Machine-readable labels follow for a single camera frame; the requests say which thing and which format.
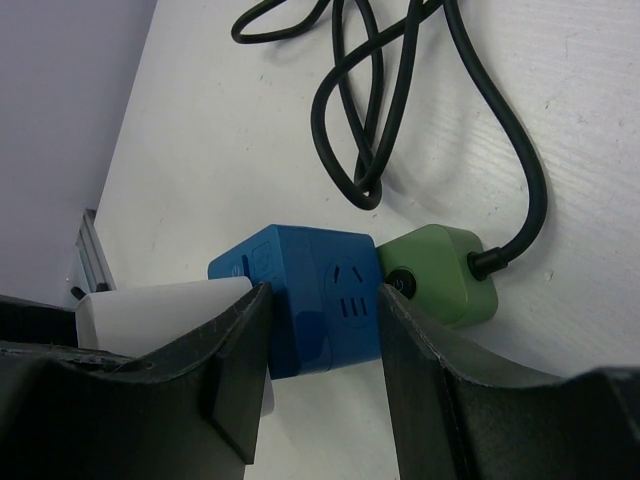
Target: white surface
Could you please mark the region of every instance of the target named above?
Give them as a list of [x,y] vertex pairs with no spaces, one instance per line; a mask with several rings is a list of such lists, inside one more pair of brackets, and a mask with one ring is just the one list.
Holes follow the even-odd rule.
[[[327,177],[309,130],[313,95],[331,67],[329,24],[290,42],[235,45],[231,25],[253,3],[158,3],[96,222],[119,285],[204,278],[211,259],[269,223],[367,232],[378,243],[426,223],[471,229],[487,246],[510,239],[527,207],[524,178],[442,12],[421,29],[384,204],[361,212]],[[255,28],[289,25],[312,3],[289,2]],[[372,3],[381,26],[406,8]],[[495,275],[497,317],[467,334],[553,373],[640,364],[640,4],[463,3],[552,192],[541,238]],[[362,38],[357,22],[349,32]],[[398,46],[387,50],[389,72]],[[358,71],[362,92],[368,71]],[[352,165],[339,102],[327,123]],[[261,426],[247,478],[397,475],[379,363],[274,388],[278,409]]]
[[251,290],[247,277],[90,293],[76,309],[78,346],[142,357],[217,317]]

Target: green plug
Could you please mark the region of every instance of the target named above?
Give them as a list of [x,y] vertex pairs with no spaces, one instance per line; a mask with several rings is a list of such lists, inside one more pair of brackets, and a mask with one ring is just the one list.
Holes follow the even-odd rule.
[[427,225],[378,247],[386,283],[425,313],[451,327],[490,320],[498,294],[489,277],[476,280],[467,266],[471,252],[482,252],[467,230]]

